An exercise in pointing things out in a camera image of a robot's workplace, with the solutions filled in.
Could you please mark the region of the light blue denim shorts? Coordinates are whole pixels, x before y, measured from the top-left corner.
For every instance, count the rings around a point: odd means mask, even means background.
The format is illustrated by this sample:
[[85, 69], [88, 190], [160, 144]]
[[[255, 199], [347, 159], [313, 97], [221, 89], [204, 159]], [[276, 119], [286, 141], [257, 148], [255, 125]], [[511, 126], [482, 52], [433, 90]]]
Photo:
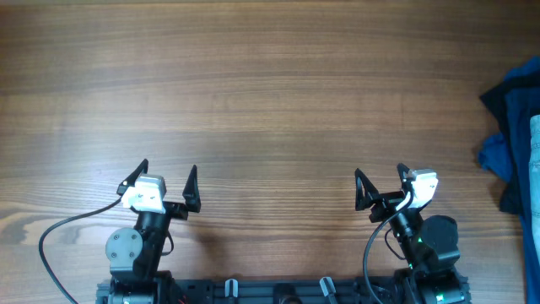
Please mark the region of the light blue denim shorts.
[[537, 253], [539, 253], [539, 212], [540, 212], [540, 165], [539, 165], [539, 115], [530, 119], [531, 155], [529, 160], [529, 181], [532, 212], [532, 237]]

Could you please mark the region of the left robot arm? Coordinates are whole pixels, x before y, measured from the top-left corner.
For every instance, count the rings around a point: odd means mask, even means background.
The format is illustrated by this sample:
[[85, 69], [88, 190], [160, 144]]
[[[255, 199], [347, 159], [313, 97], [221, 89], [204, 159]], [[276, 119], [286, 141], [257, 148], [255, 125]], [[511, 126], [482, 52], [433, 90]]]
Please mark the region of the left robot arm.
[[170, 271], [159, 271], [160, 259], [171, 241], [172, 220], [186, 220], [201, 209], [197, 167], [193, 166], [182, 192], [183, 203], [165, 201], [165, 179], [148, 173], [149, 161], [143, 160], [117, 188], [120, 202], [138, 215], [132, 228], [114, 231], [105, 244], [110, 261], [111, 281], [96, 293], [104, 304], [188, 303]]

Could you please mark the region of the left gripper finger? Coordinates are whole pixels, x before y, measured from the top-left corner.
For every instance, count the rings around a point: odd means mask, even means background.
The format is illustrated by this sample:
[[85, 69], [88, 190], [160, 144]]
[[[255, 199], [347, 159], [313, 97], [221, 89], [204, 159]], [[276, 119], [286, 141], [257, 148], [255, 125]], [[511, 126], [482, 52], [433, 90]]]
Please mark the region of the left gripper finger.
[[148, 172], [149, 161], [143, 159], [143, 161], [138, 165], [138, 167], [130, 173], [118, 186], [116, 190], [117, 195], [123, 195], [129, 187], [135, 186], [135, 181], [142, 175]]
[[186, 180], [186, 185], [182, 192], [182, 197], [185, 199], [185, 206], [189, 212], [199, 213], [201, 209], [201, 198], [197, 183], [197, 166], [193, 165], [189, 176]]

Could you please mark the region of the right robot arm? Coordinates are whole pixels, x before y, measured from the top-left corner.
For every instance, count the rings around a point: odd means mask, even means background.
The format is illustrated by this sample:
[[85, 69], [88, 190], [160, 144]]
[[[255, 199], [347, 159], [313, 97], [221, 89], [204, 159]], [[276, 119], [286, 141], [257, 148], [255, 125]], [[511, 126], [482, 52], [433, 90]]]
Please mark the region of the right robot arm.
[[[403, 163], [397, 165], [397, 173], [401, 188], [381, 193], [361, 170], [354, 172], [355, 209], [368, 209], [370, 221], [378, 225], [362, 259], [364, 296], [372, 303], [469, 303], [467, 278], [455, 267], [461, 256], [456, 221], [445, 215], [421, 216], [435, 195], [437, 173], [412, 170]], [[371, 279], [370, 249], [387, 225], [402, 251], [398, 257], [408, 266], [388, 279]]]

